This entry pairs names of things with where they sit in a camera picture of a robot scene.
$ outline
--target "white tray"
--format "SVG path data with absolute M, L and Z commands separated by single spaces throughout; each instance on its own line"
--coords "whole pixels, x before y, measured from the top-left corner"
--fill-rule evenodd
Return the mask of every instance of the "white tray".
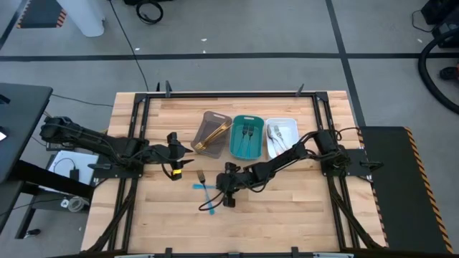
M 278 153 L 281 154 L 286 151 L 285 148 L 291 148 L 293 144 L 298 142 L 298 127 L 296 126 L 296 120 L 292 118 L 270 118 L 266 120 L 266 141 L 268 146 L 268 155 L 270 158 L 275 158 L 278 156 L 274 149 L 273 140 L 269 139 L 268 137 L 268 125 L 271 127 L 271 134 L 277 141 L 274 140 L 274 145 Z M 274 126 L 277 125 L 279 127 L 280 133 L 282 133 L 282 140 L 275 134 Z

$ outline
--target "clear plastic container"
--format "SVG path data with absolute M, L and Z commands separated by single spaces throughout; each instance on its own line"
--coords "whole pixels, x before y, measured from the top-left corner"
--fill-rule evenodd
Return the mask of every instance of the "clear plastic container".
M 194 149 L 194 151 L 196 151 L 199 154 L 209 156 L 211 158 L 220 158 L 225 143 L 227 142 L 230 129 L 224 131 L 218 138 L 209 143 L 209 145 L 206 146 L 206 148 L 202 151 L 197 150 L 194 146 L 198 144 L 200 141 L 205 140 L 207 136 L 213 133 L 216 129 L 218 129 L 218 127 L 220 127 L 224 123 L 228 123 L 229 125 L 231 125 L 232 118 L 212 111 L 206 111 L 202 118 L 201 125 L 199 126 L 198 133 L 196 134 L 194 140 L 191 142 L 191 147 Z

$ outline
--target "orange warning stripe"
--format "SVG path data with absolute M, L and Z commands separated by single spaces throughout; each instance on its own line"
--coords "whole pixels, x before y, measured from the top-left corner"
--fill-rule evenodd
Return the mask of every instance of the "orange warning stripe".
M 435 201 L 435 197 L 433 196 L 432 189 L 430 188 L 429 179 L 427 179 L 427 174 L 425 173 L 424 164 L 421 161 L 421 157 L 419 155 L 419 151 L 417 150 L 415 139 L 413 138 L 412 131 L 409 128 L 404 128 L 407 131 L 408 138 L 410 139 L 411 146 L 413 149 L 413 154 L 415 155 L 416 162 L 418 164 L 419 171 L 421 173 L 422 180 L 424 181 L 425 190 L 427 195 L 429 196 L 430 204 L 432 204 L 432 210 L 435 213 L 435 218 L 437 219 L 438 227 L 442 233 L 443 240 L 445 241 L 446 249 L 453 253 L 453 247 L 451 246 L 450 239 L 448 238 L 448 233 L 446 232 L 445 225 L 443 224 L 442 217 L 440 215 L 440 210 L 437 207 L 437 202 Z
M 27 5 L 24 7 L 24 11 L 22 12 L 21 17 L 19 18 L 19 21 L 18 21 L 18 23 L 16 25 L 16 28 L 18 28 L 18 29 L 22 28 L 22 25 L 21 25 L 22 19 L 24 18 L 24 15 L 26 14 L 27 9 L 29 8 L 29 5 L 30 5 L 30 2 L 28 2 Z M 56 28 L 62 27 L 66 17 L 67 17 L 67 12 L 64 9 L 61 9 L 59 17 L 57 18 L 57 21 L 56 21 Z
M 26 14 L 27 9 L 29 8 L 29 5 L 30 5 L 30 1 L 27 2 L 26 6 L 24 7 L 24 10 L 22 11 L 21 17 L 19 17 L 19 20 L 18 20 L 18 22 L 16 24 L 16 28 L 18 28 L 18 29 L 22 28 L 22 25 L 21 25 L 22 19 L 24 18 L 24 15 Z
M 56 21 L 56 27 L 57 28 L 62 27 L 62 25 L 64 24 L 64 21 L 65 21 L 65 17 L 67 17 L 67 12 L 65 12 L 64 9 L 61 9 L 59 17 L 57 18 L 57 21 Z
M 362 136 L 360 129 L 357 130 L 357 135 L 359 137 L 360 146 L 364 149 L 365 148 L 364 137 Z M 389 242 L 387 241 L 387 234 L 386 234 L 386 231 L 385 231 L 385 228 L 384 228 L 384 222 L 382 221 L 381 208 L 379 207 L 378 197 L 376 195 L 376 190 L 373 187 L 373 183 L 371 183 L 370 185 L 372 186 L 374 203 L 376 204 L 376 210 L 378 212 L 379 223 L 381 224 L 381 230 L 382 230 L 382 234 L 384 236 L 384 241 L 386 242 L 386 247 L 389 247 Z

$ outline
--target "gray floor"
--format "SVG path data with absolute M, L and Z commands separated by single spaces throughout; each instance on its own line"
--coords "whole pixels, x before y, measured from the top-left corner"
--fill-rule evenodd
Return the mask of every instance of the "gray floor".
M 0 56 L 75 56 L 130 54 L 110 5 L 97 0 L 106 17 L 105 33 L 86 38 L 71 19 L 60 29 L 13 29 Z M 337 53 L 325 1 L 176 0 L 165 2 L 164 20 L 147 26 L 135 9 L 113 0 L 137 54 L 251 52 Z M 411 27 L 410 14 L 425 0 L 333 0 L 348 53 L 416 53 L 432 39 Z M 0 2 L 0 34 L 20 4 Z M 426 26 L 419 16 L 417 23 Z M 436 49 L 436 52 L 450 50 Z M 433 77 L 454 59 L 430 59 Z M 422 84 L 415 59 L 351 59 L 352 75 L 367 125 L 411 127 L 425 163 L 453 247 L 459 249 L 459 165 L 455 157 L 459 117 L 438 104 Z M 339 59 L 175 59 L 141 60 L 150 89 L 169 80 L 177 90 L 348 90 Z M 110 104 L 116 92 L 144 91 L 134 61 L 0 62 L 0 82 L 46 85 L 55 93 Z M 438 82 L 459 102 L 459 85 Z M 102 130 L 111 109 L 52 97 L 47 111 Z M 51 153 L 31 140 L 22 158 L 45 166 Z M 21 196 L 18 205 L 29 196 Z M 0 235 L 6 257 L 49 257 L 79 250 L 86 217 L 40 211 L 32 221 L 43 233 L 14 240 L 24 209 L 14 211 Z

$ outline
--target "teal utensil tray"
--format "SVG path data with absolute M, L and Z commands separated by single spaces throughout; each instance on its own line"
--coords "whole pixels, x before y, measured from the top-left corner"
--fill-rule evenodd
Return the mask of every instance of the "teal utensil tray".
M 241 160 L 253 161 L 262 155 L 263 126 L 265 121 L 252 115 L 238 115 L 232 121 L 230 153 Z

